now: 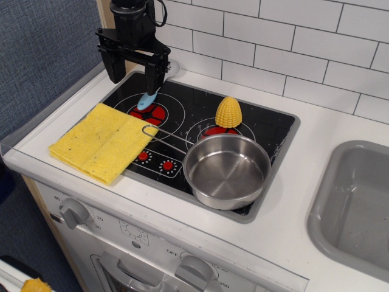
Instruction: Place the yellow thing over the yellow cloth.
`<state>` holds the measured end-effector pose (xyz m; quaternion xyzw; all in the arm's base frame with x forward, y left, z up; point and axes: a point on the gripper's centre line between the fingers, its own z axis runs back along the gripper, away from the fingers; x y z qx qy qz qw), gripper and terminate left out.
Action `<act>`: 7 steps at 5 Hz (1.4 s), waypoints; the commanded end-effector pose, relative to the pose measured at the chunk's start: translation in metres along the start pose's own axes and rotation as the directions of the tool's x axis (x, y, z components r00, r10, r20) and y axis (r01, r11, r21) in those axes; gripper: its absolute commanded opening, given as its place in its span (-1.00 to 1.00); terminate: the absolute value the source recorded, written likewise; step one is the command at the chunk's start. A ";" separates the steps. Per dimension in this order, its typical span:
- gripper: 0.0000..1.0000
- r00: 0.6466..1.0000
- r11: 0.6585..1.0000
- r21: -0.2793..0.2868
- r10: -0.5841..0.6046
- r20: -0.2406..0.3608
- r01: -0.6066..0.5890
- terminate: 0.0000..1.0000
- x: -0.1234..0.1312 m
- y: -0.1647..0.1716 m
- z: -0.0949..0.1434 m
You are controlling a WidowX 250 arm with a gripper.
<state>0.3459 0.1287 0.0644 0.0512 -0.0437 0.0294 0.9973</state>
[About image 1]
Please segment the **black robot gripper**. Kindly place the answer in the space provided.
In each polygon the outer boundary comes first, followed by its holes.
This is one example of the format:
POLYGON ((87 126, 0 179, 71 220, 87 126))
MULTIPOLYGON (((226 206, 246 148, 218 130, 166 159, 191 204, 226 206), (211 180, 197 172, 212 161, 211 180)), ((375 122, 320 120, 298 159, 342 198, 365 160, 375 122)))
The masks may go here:
POLYGON ((102 51, 102 60, 110 80, 118 84, 126 75, 125 62, 145 66, 148 95, 154 95, 164 82, 168 71, 170 49, 156 39, 154 1, 111 1, 114 29, 99 27, 95 33, 103 38, 107 51, 102 51))

